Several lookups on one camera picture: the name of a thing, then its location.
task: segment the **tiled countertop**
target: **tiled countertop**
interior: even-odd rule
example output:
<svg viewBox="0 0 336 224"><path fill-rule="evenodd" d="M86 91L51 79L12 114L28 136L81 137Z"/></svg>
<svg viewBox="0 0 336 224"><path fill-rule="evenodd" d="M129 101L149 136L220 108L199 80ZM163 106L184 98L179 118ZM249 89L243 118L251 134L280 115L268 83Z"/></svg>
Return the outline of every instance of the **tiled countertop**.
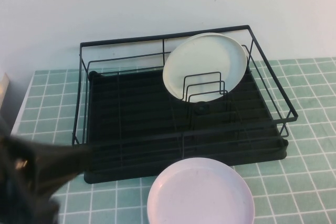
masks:
<svg viewBox="0 0 336 224"><path fill-rule="evenodd" d="M270 63L299 119L289 124L284 160L233 167L254 196L255 224L336 223L336 58ZM258 65L272 87L265 67ZM36 71L13 134L70 144L77 81L76 70ZM272 92L277 98L276 90ZM276 102L282 108L284 101ZM146 224L154 179L88 185L79 176L55 194L61 203L60 223Z"/></svg>

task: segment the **black dish rack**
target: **black dish rack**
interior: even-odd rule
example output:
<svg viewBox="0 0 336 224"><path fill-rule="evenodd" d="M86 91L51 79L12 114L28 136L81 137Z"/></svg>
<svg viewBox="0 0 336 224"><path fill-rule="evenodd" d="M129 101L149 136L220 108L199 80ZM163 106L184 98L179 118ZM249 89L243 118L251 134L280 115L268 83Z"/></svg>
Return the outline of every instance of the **black dish rack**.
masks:
<svg viewBox="0 0 336 224"><path fill-rule="evenodd" d="M169 94L162 79L165 57L170 53L165 51L167 40L234 31L248 32L251 40L249 47L243 45L248 66L238 86L227 93L220 73L198 73L216 79L184 85L186 93L195 85L218 83L218 90L211 92L221 94L220 98L190 103L192 95L178 100ZM82 57L86 47L149 41L161 41L162 51L91 60L87 65ZM253 59L254 47L262 61ZM93 150L92 164L84 175L88 183L158 175L170 164L189 157L209 157L227 165L286 157L286 123L298 115L249 26L83 42L79 56L72 144L87 144ZM159 57L162 64L117 71L90 68L94 63L146 57Z"/></svg>

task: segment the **white wall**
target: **white wall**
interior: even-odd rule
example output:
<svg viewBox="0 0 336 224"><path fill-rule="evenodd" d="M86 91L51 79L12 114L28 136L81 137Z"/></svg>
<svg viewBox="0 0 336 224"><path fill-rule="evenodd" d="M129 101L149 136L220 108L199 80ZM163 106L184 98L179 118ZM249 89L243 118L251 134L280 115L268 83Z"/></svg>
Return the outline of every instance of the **white wall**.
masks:
<svg viewBox="0 0 336 224"><path fill-rule="evenodd" d="M335 56L335 0L0 0L14 122L36 69L77 67L82 41L251 25L268 58Z"/></svg>

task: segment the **drip tray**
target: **drip tray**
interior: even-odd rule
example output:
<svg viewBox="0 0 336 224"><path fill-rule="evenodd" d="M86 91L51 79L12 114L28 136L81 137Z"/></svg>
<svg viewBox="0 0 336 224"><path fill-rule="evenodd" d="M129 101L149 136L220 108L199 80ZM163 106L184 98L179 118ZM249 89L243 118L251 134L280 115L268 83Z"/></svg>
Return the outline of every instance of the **drip tray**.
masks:
<svg viewBox="0 0 336 224"><path fill-rule="evenodd" d="M288 142L272 122L248 68L236 88L206 103L171 96L162 69L112 76L91 72L87 143L93 161L85 180L158 175L188 157L227 165L283 159ZM244 126L249 123L258 127Z"/></svg>

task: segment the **plate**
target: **plate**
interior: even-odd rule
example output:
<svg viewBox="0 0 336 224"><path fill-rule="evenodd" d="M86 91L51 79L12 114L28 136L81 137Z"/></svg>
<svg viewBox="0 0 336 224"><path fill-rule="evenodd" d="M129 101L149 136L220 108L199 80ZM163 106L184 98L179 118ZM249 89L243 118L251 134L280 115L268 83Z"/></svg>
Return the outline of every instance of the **plate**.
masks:
<svg viewBox="0 0 336 224"><path fill-rule="evenodd" d="M150 224L252 224L254 202L245 181L229 166L189 158L156 178L147 213Z"/></svg>
<svg viewBox="0 0 336 224"><path fill-rule="evenodd" d="M168 92L178 99L188 101L190 97L190 102L211 101L223 96L216 92L224 88L218 81L225 81L225 90L231 91L244 76L246 65L243 47L234 39L217 33L198 34L171 52L163 68L163 82ZM185 76L209 72L216 73L186 78L183 92ZM187 91L188 85L216 81L190 86Z"/></svg>

